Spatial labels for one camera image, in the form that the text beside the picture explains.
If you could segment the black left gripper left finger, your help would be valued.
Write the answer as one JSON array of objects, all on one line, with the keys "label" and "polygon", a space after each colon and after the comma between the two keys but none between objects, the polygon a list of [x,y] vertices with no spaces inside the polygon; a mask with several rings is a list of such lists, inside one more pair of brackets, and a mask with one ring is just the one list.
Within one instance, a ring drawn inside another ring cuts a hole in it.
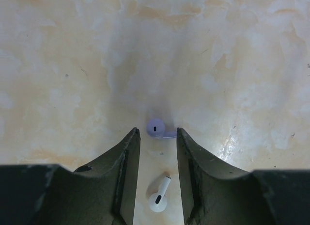
[{"label": "black left gripper left finger", "polygon": [[0,167],[3,225],[131,225],[140,159],[140,131],[69,171],[58,164]]}]

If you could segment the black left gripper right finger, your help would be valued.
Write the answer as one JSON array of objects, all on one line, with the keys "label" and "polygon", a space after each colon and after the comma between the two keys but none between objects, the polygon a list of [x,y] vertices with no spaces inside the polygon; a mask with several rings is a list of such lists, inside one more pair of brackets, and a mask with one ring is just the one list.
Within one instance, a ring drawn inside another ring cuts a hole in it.
[{"label": "black left gripper right finger", "polygon": [[309,224],[309,170],[247,172],[198,145],[182,128],[176,146],[185,224]]}]

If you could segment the purple earbud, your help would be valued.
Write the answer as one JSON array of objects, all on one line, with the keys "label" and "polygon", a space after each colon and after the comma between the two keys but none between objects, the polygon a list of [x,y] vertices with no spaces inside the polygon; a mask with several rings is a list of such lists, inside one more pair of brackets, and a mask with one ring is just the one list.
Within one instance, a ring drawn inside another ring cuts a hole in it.
[{"label": "purple earbud", "polygon": [[164,122],[159,118],[149,120],[146,126],[146,132],[149,136],[156,139],[173,139],[177,136],[176,130],[166,131]]}]

